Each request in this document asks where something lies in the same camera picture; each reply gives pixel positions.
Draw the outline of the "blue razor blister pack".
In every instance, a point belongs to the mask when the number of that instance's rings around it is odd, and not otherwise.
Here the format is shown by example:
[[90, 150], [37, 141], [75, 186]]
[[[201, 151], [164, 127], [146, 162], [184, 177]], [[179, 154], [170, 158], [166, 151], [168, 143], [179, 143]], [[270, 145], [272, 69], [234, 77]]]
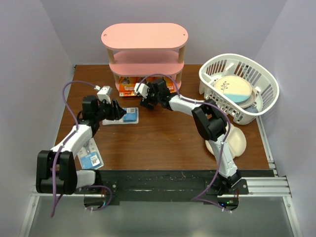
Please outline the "blue razor blister pack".
[[103, 120], [103, 125], [114, 125], [114, 124], [137, 124], [139, 122], [139, 113], [137, 107], [124, 108], [126, 114], [119, 120]]
[[94, 138], [91, 138], [78, 153], [82, 169], [99, 169], [104, 166], [103, 159]]

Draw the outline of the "orange razor box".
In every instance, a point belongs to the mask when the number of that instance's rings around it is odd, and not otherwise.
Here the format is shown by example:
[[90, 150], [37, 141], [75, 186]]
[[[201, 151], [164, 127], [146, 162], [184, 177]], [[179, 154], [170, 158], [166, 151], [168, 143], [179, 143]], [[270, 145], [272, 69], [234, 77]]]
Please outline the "orange razor box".
[[155, 77], [140, 77], [137, 82], [143, 83], [143, 84], [151, 84], [153, 83], [154, 80], [155, 80]]
[[176, 88], [175, 88], [175, 86], [174, 86], [173, 81], [172, 81], [170, 78], [167, 78], [167, 77], [164, 77], [164, 80], [165, 80], [165, 82], [166, 82], [166, 86], [167, 86], [167, 88], [169, 89], [169, 91], [170, 91], [171, 93], [175, 92], [175, 91], [176, 91]]
[[135, 96], [134, 87], [136, 83], [138, 83], [139, 79], [140, 77], [120, 77], [119, 96]]

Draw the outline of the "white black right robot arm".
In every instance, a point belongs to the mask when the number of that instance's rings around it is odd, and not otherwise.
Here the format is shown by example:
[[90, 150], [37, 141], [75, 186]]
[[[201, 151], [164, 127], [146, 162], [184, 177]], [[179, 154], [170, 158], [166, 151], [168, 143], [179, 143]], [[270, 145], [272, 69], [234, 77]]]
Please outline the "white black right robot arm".
[[137, 83], [134, 92], [142, 96], [140, 105], [145, 108], [152, 110], [155, 105], [160, 104], [170, 111], [192, 116], [199, 135], [211, 146], [217, 162], [215, 175], [207, 188], [221, 189], [226, 194], [237, 189], [241, 174], [227, 142], [231, 123], [212, 99], [199, 101], [187, 98], [178, 91], [171, 93], [164, 79]]

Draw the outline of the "pink three-tier wooden shelf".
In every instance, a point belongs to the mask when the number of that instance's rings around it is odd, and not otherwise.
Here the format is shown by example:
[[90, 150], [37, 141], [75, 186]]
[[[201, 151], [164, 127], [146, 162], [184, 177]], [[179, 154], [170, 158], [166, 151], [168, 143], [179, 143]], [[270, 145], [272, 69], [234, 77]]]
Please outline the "pink three-tier wooden shelf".
[[119, 23], [101, 34], [119, 92], [120, 77], [167, 77], [180, 88], [187, 30], [175, 23]]

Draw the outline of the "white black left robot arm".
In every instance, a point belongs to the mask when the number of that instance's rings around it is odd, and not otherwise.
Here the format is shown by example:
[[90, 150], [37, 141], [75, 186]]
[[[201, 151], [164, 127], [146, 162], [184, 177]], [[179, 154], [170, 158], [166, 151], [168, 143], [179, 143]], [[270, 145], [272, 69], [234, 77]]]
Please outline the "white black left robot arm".
[[71, 195], [85, 187], [96, 194], [102, 181], [92, 169], [77, 171], [75, 157], [80, 149], [96, 134], [103, 120], [119, 120], [126, 111], [116, 99], [111, 102], [94, 95], [85, 96], [82, 110], [71, 132], [50, 150], [42, 150], [37, 157], [36, 191], [44, 194]]

